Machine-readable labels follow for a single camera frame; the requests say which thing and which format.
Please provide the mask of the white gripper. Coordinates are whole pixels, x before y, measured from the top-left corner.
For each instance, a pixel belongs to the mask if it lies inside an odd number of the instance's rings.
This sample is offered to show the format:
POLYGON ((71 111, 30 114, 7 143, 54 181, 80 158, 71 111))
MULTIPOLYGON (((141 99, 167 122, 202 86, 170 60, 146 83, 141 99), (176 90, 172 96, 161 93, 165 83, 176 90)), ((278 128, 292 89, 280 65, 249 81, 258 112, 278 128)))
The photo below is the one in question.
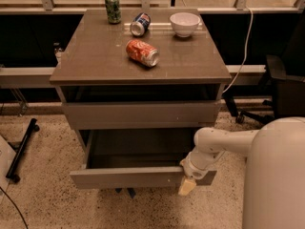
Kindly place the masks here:
POLYGON ((223 152, 205 153, 198 150, 189 152, 187 156, 180 161, 185 177, 182 178, 178 194, 180 196, 188 195, 196 187, 195 179, 202 179, 208 173, 208 168, 216 163, 222 155, 223 152))

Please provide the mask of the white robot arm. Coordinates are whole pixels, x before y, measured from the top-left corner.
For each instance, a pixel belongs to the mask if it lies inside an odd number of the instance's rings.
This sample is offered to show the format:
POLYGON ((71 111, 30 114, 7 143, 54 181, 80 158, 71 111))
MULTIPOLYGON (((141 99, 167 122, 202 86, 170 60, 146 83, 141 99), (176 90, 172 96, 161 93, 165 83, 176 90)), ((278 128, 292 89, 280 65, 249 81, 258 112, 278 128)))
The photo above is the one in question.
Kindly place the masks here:
POLYGON ((247 157, 242 229, 305 229, 305 118, 274 120, 259 130, 201 128, 181 160, 186 196, 224 152, 247 157))

